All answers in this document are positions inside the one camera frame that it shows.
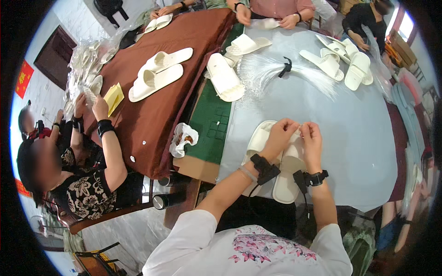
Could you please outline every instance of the tissue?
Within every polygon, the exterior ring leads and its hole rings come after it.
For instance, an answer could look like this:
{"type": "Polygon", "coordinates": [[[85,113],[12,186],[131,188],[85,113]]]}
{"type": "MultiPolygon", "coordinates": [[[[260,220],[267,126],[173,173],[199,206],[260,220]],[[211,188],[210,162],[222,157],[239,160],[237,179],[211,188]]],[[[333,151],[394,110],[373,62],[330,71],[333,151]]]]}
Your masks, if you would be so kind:
{"type": "Polygon", "coordinates": [[[198,132],[185,123],[179,123],[175,127],[169,151],[173,157],[181,158],[184,156],[184,146],[186,144],[194,146],[197,142],[198,132]]]}

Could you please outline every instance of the yellow paper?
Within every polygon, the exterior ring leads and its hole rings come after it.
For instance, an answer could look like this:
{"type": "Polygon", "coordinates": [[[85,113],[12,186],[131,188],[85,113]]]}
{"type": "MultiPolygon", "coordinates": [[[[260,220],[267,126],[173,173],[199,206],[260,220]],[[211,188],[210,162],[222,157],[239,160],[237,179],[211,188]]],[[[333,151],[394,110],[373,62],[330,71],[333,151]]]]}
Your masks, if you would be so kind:
{"type": "Polygon", "coordinates": [[[120,83],[109,88],[103,99],[107,102],[107,105],[109,106],[109,113],[107,115],[110,117],[117,106],[124,99],[124,94],[123,90],[121,89],[120,83]]]}

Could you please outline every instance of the light blue tablecloth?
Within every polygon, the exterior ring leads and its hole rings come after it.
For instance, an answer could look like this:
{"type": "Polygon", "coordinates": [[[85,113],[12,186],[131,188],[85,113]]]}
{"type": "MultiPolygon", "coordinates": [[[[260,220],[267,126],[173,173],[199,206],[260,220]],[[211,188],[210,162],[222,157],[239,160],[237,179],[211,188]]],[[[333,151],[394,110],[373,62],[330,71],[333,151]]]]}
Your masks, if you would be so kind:
{"type": "MultiPolygon", "coordinates": [[[[320,55],[323,44],[314,32],[246,29],[251,38],[266,37],[273,44],[254,53],[286,62],[296,60],[300,50],[320,55]]],[[[348,65],[340,61],[346,73],[348,65]]],[[[395,144],[390,117],[380,91],[374,85],[349,90],[341,81],[335,101],[321,94],[304,79],[287,74],[271,80],[259,100],[246,88],[242,99],[232,104],[229,128],[219,171],[219,180],[234,172],[246,152],[256,126],[264,120],[288,117],[300,123],[319,124],[323,137],[322,168],[336,205],[349,205],[363,212],[384,204],[397,177],[395,144]]],[[[272,197],[274,180],[266,183],[259,196],[272,197]]],[[[302,195],[297,202],[303,202],[302,195]]]]}

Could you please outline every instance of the red decoration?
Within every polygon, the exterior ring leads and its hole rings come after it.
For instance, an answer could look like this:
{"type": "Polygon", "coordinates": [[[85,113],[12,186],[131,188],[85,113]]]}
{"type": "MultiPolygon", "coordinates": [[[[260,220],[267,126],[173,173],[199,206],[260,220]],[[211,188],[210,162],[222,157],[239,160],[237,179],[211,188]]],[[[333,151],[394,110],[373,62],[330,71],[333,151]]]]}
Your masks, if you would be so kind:
{"type": "Polygon", "coordinates": [[[27,197],[32,197],[32,195],[30,194],[30,192],[26,191],[25,187],[23,186],[23,183],[18,180],[17,178],[15,179],[15,185],[17,186],[17,191],[27,197]]]}
{"type": "Polygon", "coordinates": [[[15,92],[20,98],[24,97],[27,85],[29,84],[29,80],[33,73],[34,70],[32,67],[24,60],[17,79],[17,84],[15,85],[15,92]]]}

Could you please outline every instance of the green table mat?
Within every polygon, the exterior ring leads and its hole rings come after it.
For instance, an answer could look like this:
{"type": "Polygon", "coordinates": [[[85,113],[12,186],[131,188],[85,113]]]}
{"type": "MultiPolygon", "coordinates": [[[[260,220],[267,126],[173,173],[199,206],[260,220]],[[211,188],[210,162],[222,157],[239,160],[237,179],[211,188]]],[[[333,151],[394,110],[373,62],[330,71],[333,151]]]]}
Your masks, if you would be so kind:
{"type": "MultiPolygon", "coordinates": [[[[221,49],[222,54],[232,40],[243,33],[243,28],[243,24],[233,25],[221,49]]],[[[221,163],[231,106],[232,103],[217,96],[212,82],[207,80],[189,122],[199,134],[198,143],[194,146],[186,145],[186,155],[215,164],[221,163]]]]}

